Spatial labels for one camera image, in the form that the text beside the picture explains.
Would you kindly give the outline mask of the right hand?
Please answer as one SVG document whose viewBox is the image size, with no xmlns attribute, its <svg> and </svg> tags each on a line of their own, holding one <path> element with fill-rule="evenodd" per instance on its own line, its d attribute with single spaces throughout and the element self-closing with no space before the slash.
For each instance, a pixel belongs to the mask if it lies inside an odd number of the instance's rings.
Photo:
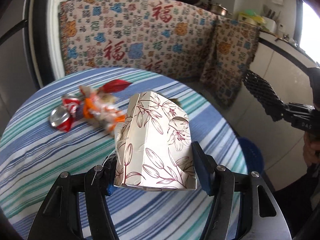
<svg viewBox="0 0 320 240">
<path fill-rule="evenodd" d="M 304 133 L 304 146 L 303 146 L 303 158 L 307 165 L 310 167 L 312 164 L 319 164 L 319 141 L 311 141 L 310 134 Z"/>
</svg>

